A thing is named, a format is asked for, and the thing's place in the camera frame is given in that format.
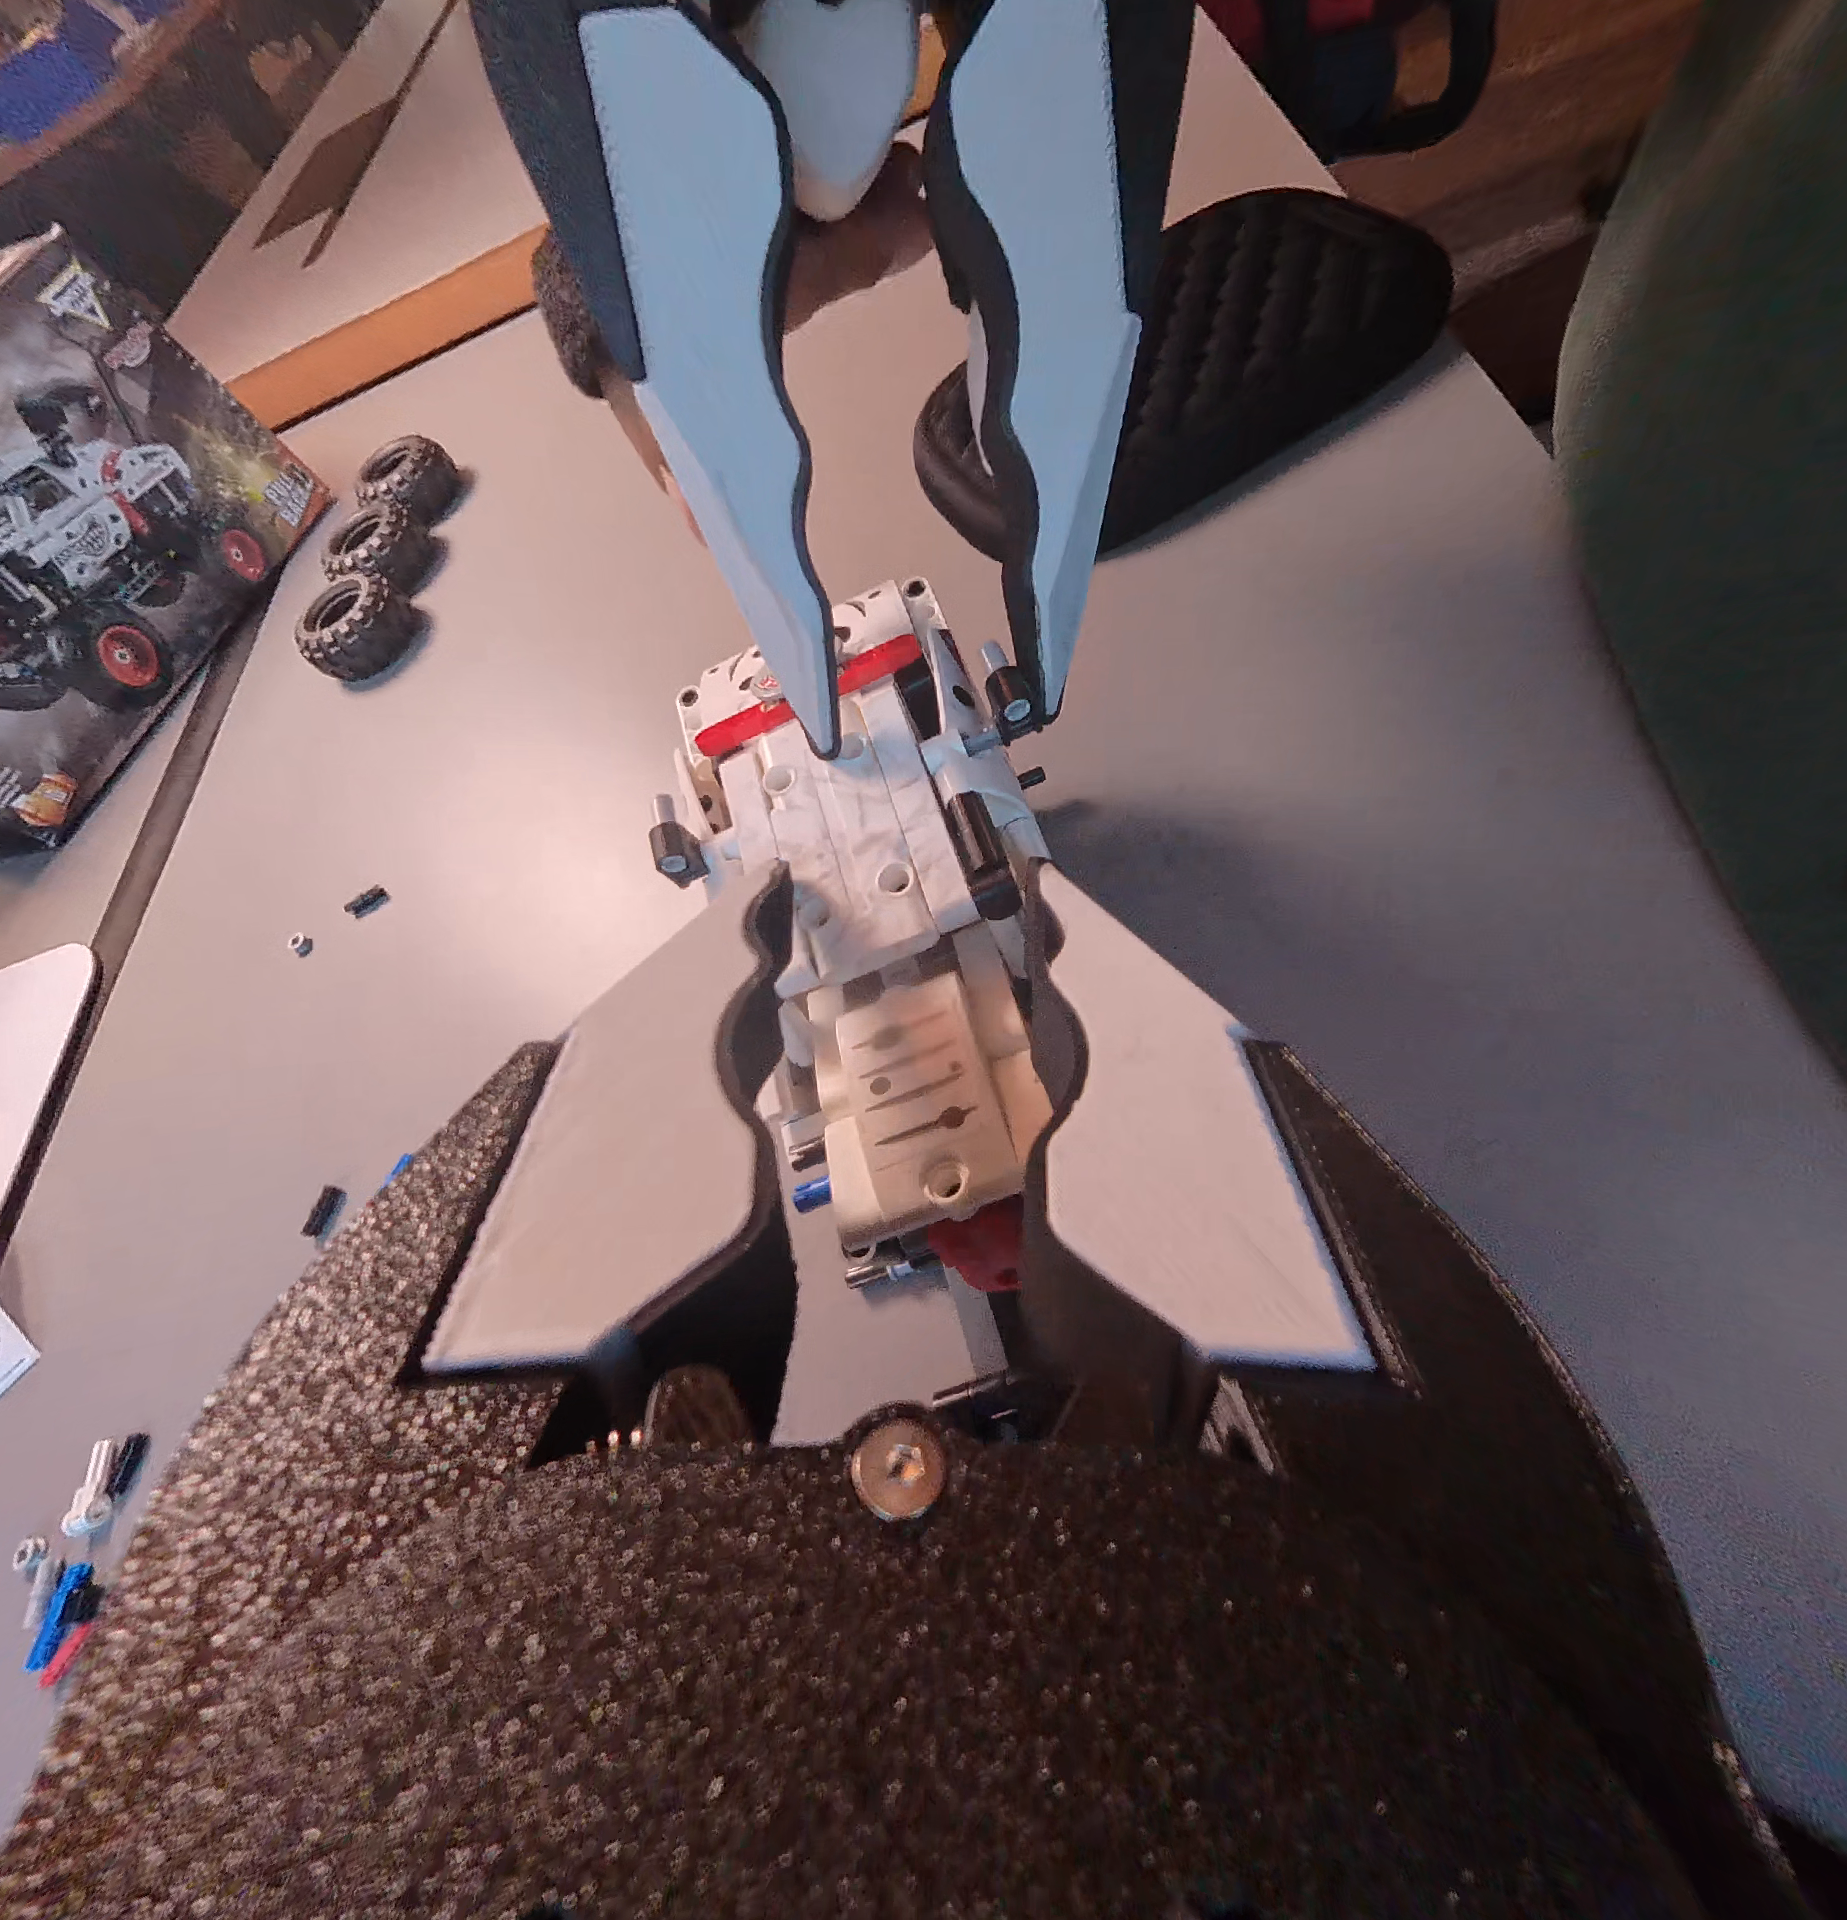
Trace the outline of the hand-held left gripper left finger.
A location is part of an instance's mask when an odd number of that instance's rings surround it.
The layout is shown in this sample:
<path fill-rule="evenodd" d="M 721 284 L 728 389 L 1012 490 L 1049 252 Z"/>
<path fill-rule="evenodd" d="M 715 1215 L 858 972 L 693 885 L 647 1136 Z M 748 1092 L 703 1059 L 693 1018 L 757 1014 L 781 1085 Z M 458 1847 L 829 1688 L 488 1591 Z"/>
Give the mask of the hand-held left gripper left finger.
<path fill-rule="evenodd" d="M 574 1372 L 759 1242 L 790 960 L 794 871 L 767 860 L 574 1018 L 439 1288 L 425 1377 Z"/>

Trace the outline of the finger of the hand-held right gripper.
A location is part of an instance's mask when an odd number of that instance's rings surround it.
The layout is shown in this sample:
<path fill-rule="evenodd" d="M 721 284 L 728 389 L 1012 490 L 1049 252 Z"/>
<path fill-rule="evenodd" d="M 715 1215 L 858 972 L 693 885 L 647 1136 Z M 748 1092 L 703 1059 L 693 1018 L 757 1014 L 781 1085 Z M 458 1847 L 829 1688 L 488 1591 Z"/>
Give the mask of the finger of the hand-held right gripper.
<path fill-rule="evenodd" d="M 786 394 L 786 112 L 686 4 L 604 4 L 577 44 L 643 342 L 639 403 L 751 643 L 829 761 L 832 606 L 805 538 L 808 435 Z"/>
<path fill-rule="evenodd" d="M 978 445 L 1034 715 L 1073 677 L 1142 318 L 1123 284 L 1104 4 L 998 0 L 929 112 L 929 218 L 983 350 Z"/>

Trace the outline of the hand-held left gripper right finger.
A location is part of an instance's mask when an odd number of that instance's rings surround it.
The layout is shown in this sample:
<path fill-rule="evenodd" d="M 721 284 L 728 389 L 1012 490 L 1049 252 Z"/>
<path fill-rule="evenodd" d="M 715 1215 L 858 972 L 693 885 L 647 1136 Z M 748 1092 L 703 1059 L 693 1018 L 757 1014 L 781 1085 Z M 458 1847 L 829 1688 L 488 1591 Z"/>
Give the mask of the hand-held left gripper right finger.
<path fill-rule="evenodd" d="M 1021 1311 L 1068 1376 L 1375 1376 L 1377 1349 L 1294 1164 L 1254 1032 L 1052 860 L 1031 871 Z"/>

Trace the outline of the white lego truck model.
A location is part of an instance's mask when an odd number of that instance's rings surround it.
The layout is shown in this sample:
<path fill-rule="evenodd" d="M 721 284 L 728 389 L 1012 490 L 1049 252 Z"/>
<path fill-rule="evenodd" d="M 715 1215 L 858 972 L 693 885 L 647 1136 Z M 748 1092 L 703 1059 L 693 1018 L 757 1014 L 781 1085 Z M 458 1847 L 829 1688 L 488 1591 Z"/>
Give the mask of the white lego truck model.
<path fill-rule="evenodd" d="M 680 798 L 653 860 L 715 896 L 794 871 L 786 1054 L 764 1120 L 794 1198 L 715 1281 L 639 1335 L 647 1377 L 721 1372 L 764 1436 L 794 1349 L 794 1221 L 852 1294 L 1017 1294 L 1021 1190 L 1052 1095 L 1031 1067 L 1017 872 L 1049 837 L 925 577 L 832 610 L 843 746 L 817 758 L 759 647 L 674 695 Z"/>

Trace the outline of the black lego tyre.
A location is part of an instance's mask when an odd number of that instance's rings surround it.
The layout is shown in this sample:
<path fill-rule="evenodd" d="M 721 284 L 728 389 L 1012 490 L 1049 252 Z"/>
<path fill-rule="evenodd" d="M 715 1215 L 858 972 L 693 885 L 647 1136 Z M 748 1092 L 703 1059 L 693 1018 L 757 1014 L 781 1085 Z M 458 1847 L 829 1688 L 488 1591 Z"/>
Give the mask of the black lego tyre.
<path fill-rule="evenodd" d="M 417 434 L 374 449 L 355 473 L 361 510 L 398 506 L 430 530 L 458 510 L 463 493 L 466 471 Z"/>
<path fill-rule="evenodd" d="M 376 575 L 341 575 L 296 618 L 296 652 L 334 684 L 374 684 L 417 643 L 414 600 Z"/>
<path fill-rule="evenodd" d="M 328 582 L 382 582 L 405 600 L 430 582 L 437 562 L 439 543 L 402 501 L 361 506 L 325 544 Z"/>

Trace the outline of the lego set box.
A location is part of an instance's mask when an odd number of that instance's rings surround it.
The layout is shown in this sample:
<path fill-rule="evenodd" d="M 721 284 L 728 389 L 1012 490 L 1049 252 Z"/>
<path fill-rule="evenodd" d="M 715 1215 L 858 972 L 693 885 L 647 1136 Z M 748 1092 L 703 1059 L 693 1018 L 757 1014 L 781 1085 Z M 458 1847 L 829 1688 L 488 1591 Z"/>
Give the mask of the lego set box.
<path fill-rule="evenodd" d="M 0 247 L 0 857 L 79 833 L 328 506 L 74 236 Z"/>

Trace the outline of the grey table with black inset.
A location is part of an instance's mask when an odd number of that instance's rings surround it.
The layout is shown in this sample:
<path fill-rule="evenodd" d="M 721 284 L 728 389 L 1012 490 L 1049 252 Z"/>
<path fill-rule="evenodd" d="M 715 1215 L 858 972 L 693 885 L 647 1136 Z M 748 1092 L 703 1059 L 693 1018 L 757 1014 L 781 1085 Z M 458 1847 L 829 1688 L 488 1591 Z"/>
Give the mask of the grey table with black inset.
<path fill-rule="evenodd" d="M 432 361 L 535 307 L 543 204 L 471 4 L 390 0 L 171 317 L 265 423 Z"/>

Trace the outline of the white booklet stand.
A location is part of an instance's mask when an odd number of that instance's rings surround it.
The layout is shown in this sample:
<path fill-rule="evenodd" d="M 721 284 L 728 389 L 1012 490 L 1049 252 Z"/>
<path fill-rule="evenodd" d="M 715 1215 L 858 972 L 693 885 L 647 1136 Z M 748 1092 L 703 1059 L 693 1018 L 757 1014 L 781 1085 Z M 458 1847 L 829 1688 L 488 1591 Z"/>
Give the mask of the white booklet stand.
<path fill-rule="evenodd" d="M 83 944 L 0 965 L 0 1212 L 34 1162 L 95 992 L 96 954 Z"/>

